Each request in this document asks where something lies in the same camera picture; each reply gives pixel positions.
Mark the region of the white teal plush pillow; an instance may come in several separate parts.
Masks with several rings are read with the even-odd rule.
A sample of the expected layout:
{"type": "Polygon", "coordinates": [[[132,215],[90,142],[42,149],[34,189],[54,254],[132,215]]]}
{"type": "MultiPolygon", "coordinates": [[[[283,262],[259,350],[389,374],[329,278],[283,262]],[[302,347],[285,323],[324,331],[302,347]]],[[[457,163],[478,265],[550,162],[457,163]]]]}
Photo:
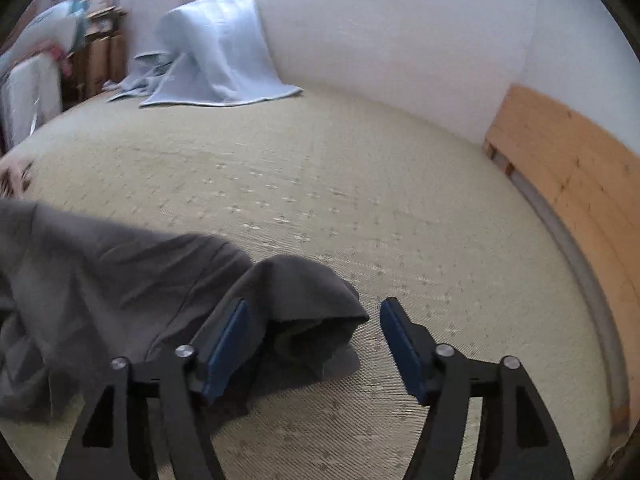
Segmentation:
{"type": "Polygon", "coordinates": [[[65,0],[38,14],[1,55],[1,73],[43,44],[54,44],[65,53],[78,50],[85,43],[87,12],[86,0],[65,0]]]}

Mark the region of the cardboard box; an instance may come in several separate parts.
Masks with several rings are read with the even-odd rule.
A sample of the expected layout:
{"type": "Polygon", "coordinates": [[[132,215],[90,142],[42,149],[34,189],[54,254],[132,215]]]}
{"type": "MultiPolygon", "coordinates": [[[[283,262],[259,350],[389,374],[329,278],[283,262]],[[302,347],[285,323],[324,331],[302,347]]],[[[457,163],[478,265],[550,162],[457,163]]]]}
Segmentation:
{"type": "Polygon", "coordinates": [[[126,76],[126,39],[112,32],[88,41],[71,57],[73,84],[79,99],[85,101],[101,93],[104,84],[122,81],[126,76]]]}

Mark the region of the light blue blanket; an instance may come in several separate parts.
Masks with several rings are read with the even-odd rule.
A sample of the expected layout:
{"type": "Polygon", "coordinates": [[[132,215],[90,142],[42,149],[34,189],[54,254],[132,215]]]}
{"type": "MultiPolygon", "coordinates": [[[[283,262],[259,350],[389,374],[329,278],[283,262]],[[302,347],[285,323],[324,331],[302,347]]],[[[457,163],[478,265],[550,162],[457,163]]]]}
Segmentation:
{"type": "Polygon", "coordinates": [[[111,101],[142,96],[142,107],[229,107],[297,96],[280,81],[256,0],[195,0],[165,13],[158,48],[142,52],[111,101]]]}

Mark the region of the dark grey smile sweatshirt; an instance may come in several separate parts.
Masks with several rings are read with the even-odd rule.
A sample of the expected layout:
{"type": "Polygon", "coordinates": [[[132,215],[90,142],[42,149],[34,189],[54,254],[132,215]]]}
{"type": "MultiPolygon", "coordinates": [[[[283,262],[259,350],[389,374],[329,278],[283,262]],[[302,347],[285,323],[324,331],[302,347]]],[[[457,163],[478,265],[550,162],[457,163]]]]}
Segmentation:
{"type": "Polygon", "coordinates": [[[368,320],[354,286],[292,255],[259,262],[219,236],[154,232],[1,203],[1,413],[55,418],[96,390],[111,360],[139,363],[187,344],[234,298],[250,307],[250,352],[224,410],[255,396],[356,373],[368,320]]]}

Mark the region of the wooden headboard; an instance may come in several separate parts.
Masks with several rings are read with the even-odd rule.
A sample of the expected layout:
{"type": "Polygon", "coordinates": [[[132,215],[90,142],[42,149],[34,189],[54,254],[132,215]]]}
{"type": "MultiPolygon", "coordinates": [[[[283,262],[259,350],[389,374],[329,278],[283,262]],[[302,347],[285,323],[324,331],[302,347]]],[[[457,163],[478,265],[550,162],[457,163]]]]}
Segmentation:
{"type": "Polygon", "coordinates": [[[611,133],[550,96],[512,84],[486,133],[559,217],[608,305],[622,354],[624,400],[611,408],[612,441],[639,421],[639,157],[611,133]]]}

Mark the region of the pink garment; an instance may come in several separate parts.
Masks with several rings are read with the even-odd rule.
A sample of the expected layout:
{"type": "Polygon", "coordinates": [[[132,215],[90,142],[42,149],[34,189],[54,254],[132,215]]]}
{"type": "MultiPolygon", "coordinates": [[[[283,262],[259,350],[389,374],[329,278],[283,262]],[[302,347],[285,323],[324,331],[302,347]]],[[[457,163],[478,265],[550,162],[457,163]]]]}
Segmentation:
{"type": "Polygon", "coordinates": [[[2,198],[22,198],[32,183],[32,160],[6,154],[0,162],[0,192],[2,198]]]}

